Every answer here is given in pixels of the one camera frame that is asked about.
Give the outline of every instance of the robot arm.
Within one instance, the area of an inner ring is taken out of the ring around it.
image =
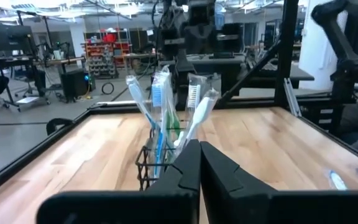
[[[338,57],[338,68],[345,71],[358,70],[358,55],[336,22],[342,11],[358,17],[358,0],[334,0],[316,6],[311,16],[321,26]]]

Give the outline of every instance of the gray floor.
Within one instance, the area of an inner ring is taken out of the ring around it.
[[[55,68],[48,69],[49,82],[58,83],[58,75]],[[29,149],[36,146],[42,140],[47,137],[44,124],[31,124],[39,123],[51,120],[52,118],[76,118],[83,113],[87,107],[93,105],[98,101],[110,101],[116,95],[118,95],[123,89],[125,89],[125,79],[119,78],[109,80],[114,84],[115,90],[112,95],[101,94],[101,85],[107,82],[107,80],[97,80],[96,90],[91,93],[93,98],[91,100],[77,101],[76,103],[62,103],[59,102],[53,93],[49,98],[51,105],[40,104],[31,108],[23,109],[22,112],[18,112],[15,108],[0,109],[0,169],[18,158],[23,153],[26,153]],[[150,85],[149,77],[144,77],[139,80],[140,84],[147,88]],[[25,87],[26,83],[17,80],[11,80],[9,84],[12,94],[19,88]],[[213,83],[213,86],[220,89],[220,81]],[[310,90],[298,90],[298,94],[309,94],[315,91]],[[272,96],[274,90],[266,89],[243,89],[241,90],[241,96],[247,97],[261,97]],[[128,92],[121,95],[116,101],[131,100],[131,96]]]

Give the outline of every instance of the workbench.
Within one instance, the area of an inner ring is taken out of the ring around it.
[[[0,186],[0,224],[33,224],[39,205],[58,192],[139,189],[134,162],[150,130],[144,116],[95,113],[77,122]],[[282,108],[214,110],[198,139],[278,190],[333,189],[329,170],[358,189],[358,156]],[[208,223],[203,200],[200,223]]]

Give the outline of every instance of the black wire toothbrush holder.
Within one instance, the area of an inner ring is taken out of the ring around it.
[[[184,126],[183,120],[181,120],[181,127]],[[173,132],[183,131],[184,128],[168,129],[168,133],[173,136]],[[154,170],[159,168],[159,177],[165,172],[165,170],[172,164],[166,160],[167,153],[173,154],[175,148],[170,148],[166,144],[163,147],[162,157],[164,158],[163,163],[156,163],[152,158],[152,152],[155,151],[158,134],[154,133],[154,130],[150,130],[150,136],[147,139],[146,144],[142,147],[138,153],[135,165],[137,166],[137,180],[139,181],[139,190],[146,190],[149,188],[158,178],[154,177]]]

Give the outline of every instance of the ceiling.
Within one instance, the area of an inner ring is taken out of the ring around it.
[[[128,20],[138,15],[151,15],[156,0],[0,0],[0,23],[17,24],[16,11],[31,12],[38,16],[22,13],[23,20],[34,21],[39,16],[51,20],[75,22],[73,18],[95,16],[120,16]],[[278,0],[216,0],[224,7],[223,13],[258,13],[266,8],[282,7]],[[307,0],[300,0],[299,5],[307,6]],[[162,13],[162,4],[157,4],[156,14]]]

